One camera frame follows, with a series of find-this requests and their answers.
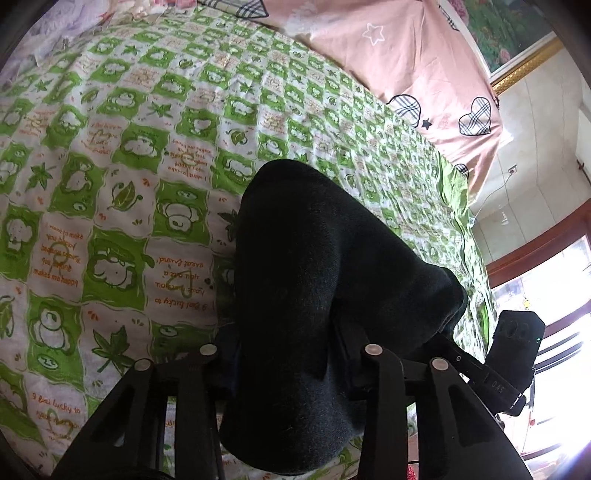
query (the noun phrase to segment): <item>patterned bedsheet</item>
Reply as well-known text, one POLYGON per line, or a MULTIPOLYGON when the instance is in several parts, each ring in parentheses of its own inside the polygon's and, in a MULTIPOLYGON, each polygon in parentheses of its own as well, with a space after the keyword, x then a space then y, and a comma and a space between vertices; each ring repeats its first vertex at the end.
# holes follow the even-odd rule
MULTIPOLYGON (((0 119, 0 427, 44 473, 136 359, 169 361, 232 321, 241 194, 276 158, 449 267, 470 297, 457 341, 484 357, 493 309, 465 179, 287 37, 205 7, 113 25, 20 78, 0 119)), ((171 405, 169 472, 173 431, 171 405)), ((352 476, 360 442, 309 477, 352 476)), ((274 477, 224 462, 229 479, 274 477)))

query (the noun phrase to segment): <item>gold picture frame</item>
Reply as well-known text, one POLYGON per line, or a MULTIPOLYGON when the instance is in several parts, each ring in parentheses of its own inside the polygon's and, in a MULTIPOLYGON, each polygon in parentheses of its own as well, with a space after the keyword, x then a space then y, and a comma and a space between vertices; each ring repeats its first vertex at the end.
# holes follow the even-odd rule
POLYGON ((562 42, 554 34, 551 34, 550 39, 544 40, 539 42, 540 45, 533 45, 524 51, 523 55, 514 58, 514 61, 509 62, 502 72, 495 72, 496 75, 491 78, 491 86, 497 95, 519 82, 564 48, 562 42))

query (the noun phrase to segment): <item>star pattern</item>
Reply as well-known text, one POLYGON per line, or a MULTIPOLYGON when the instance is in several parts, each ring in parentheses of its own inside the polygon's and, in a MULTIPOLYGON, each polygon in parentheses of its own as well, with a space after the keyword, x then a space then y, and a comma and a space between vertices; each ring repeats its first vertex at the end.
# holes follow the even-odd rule
POLYGON ((378 42, 385 41, 383 31, 383 25, 372 25, 371 23, 368 23, 367 30, 364 31, 361 36, 363 38, 368 38, 372 46, 375 47, 378 44, 378 42))

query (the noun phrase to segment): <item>black metal bracket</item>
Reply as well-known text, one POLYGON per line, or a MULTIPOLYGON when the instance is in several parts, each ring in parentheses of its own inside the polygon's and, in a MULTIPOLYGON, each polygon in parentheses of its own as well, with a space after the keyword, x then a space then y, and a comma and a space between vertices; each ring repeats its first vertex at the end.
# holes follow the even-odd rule
MULTIPOLYGON (((367 401, 359 480, 406 480, 406 412, 413 402, 420 432, 420 480, 472 480, 476 473, 481 480, 531 479, 491 413, 451 362, 439 357, 426 363, 400 359, 370 344, 354 323, 334 322, 330 338, 346 394, 367 401)), ((177 400, 175 477, 224 480, 215 401, 233 394, 238 352, 237 331, 228 326, 214 345, 183 359, 160 365, 137 361, 81 429, 51 480, 170 480, 161 471, 169 397, 177 400)), ((469 357, 465 362, 460 364, 463 371, 476 368, 479 374, 482 364, 474 359, 472 365, 469 357)), ((2 478, 8 480, 40 478, 1 434, 0 472, 7 472, 2 478)))

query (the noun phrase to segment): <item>flower painting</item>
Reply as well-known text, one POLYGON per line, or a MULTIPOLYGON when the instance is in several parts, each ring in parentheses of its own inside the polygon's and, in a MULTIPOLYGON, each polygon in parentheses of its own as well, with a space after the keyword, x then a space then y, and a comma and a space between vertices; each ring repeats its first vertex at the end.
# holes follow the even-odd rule
POLYGON ((524 0, 449 0, 493 73, 552 29, 524 0))

